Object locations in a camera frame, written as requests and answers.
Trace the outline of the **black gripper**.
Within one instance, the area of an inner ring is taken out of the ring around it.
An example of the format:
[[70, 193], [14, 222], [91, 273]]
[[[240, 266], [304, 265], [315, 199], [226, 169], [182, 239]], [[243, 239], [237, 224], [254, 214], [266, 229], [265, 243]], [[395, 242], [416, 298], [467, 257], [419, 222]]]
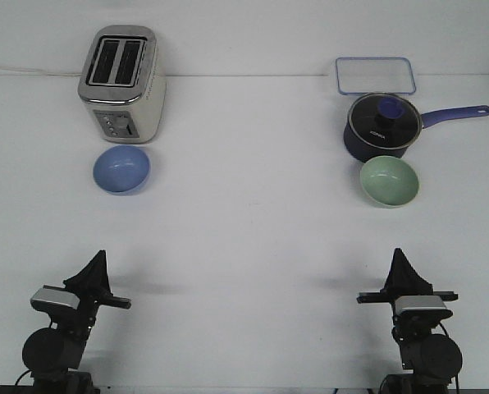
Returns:
[[59, 309], [48, 312], [48, 316], [57, 325], [57, 330], [64, 332], [74, 341], [89, 339], [100, 306], [119, 309], [131, 307], [131, 299], [114, 296], [111, 292], [105, 250], [100, 250], [75, 276], [65, 279], [62, 283], [66, 289], [48, 287], [69, 290], [77, 295], [80, 299], [78, 309]]
[[391, 332], [397, 343], [420, 341], [431, 335], [443, 320], [453, 316], [446, 302], [459, 299], [453, 291], [432, 294], [432, 284], [418, 275], [401, 248], [394, 250], [382, 293], [360, 292], [356, 300], [359, 304], [387, 303], [391, 306]]

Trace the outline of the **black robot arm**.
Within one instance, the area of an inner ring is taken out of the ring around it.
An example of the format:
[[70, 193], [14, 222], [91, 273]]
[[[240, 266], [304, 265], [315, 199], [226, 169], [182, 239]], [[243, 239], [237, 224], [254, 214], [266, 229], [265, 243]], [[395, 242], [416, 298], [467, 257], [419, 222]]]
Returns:
[[98, 310], [131, 307], [130, 299], [112, 293], [106, 251], [98, 251], [62, 287], [40, 287], [30, 305], [49, 317], [49, 325], [33, 332], [22, 348], [23, 363], [34, 380], [32, 392], [100, 393], [92, 375], [79, 371]]
[[394, 250], [382, 289], [356, 298], [360, 304], [391, 306], [391, 335], [404, 372], [386, 375], [379, 393], [447, 393], [451, 383], [459, 382], [463, 355], [442, 324], [453, 316], [446, 304], [458, 298], [453, 291], [435, 291], [403, 250]]

